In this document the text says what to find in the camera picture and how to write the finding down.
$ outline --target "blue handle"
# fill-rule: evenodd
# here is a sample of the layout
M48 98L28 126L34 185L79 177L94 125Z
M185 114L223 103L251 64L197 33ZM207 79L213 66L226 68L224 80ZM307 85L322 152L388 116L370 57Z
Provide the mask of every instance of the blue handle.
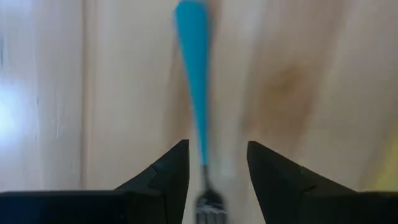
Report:
M182 1L175 9L178 37L193 101L202 165L207 165L208 21L206 6Z

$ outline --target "blue fork handle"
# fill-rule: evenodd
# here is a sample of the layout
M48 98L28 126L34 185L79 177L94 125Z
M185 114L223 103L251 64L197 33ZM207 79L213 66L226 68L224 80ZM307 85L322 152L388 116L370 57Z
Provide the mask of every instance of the blue fork handle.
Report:
M200 1L182 1L175 9L195 122L198 130L201 163L207 165L207 73L208 73L208 15Z

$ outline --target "wooden surface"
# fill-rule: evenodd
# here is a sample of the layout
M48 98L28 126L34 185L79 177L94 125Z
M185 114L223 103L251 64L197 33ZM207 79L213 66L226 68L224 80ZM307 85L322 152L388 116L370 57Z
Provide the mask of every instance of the wooden surface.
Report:
M189 138L192 223L200 173L178 0L0 3L0 190L112 189ZM264 223L248 140L353 189L382 189L395 152L385 149L398 111L398 2L208 5L211 179L231 221Z

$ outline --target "black plastic part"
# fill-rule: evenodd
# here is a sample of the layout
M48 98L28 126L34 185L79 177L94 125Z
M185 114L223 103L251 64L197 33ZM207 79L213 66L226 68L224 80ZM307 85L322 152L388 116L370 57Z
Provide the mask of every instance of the black plastic part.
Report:
M181 223L188 140L116 190L0 194L0 223Z
M254 141L248 164L267 224L398 223L396 193L357 193Z

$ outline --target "fork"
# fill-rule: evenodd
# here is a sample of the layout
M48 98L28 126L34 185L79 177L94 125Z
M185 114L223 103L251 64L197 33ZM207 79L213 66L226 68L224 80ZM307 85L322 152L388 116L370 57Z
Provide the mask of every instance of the fork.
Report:
M201 1L181 1L175 9L178 38L185 61L187 81L193 102L201 154L204 191L196 204L197 224L224 224L227 213L222 196L212 187L208 175L208 13Z

